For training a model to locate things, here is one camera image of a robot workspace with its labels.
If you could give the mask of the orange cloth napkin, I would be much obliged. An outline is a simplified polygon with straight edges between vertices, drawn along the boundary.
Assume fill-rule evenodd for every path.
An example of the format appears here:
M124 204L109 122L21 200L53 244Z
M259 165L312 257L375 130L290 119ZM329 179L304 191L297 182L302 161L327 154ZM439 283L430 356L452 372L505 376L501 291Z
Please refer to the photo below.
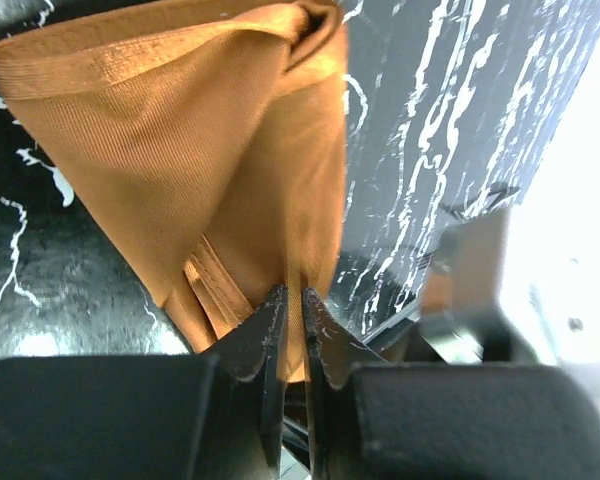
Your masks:
M332 1L154 1L0 41L0 96L197 351L341 243L347 28Z

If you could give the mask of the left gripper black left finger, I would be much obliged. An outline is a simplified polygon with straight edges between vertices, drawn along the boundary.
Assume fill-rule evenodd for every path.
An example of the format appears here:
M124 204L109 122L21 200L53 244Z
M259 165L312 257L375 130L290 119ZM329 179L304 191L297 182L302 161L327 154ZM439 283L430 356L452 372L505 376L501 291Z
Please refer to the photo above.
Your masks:
M201 479L279 477L287 323L287 288L276 285L205 353L214 376L199 440Z

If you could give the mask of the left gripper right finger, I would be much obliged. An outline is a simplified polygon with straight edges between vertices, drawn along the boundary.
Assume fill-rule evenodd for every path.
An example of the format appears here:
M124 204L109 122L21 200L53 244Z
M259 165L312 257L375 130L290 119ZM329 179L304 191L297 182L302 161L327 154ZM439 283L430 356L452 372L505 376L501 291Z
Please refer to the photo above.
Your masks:
M331 315L313 289L302 291L305 390L311 475L363 479L360 427L350 376L359 364L384 360Z

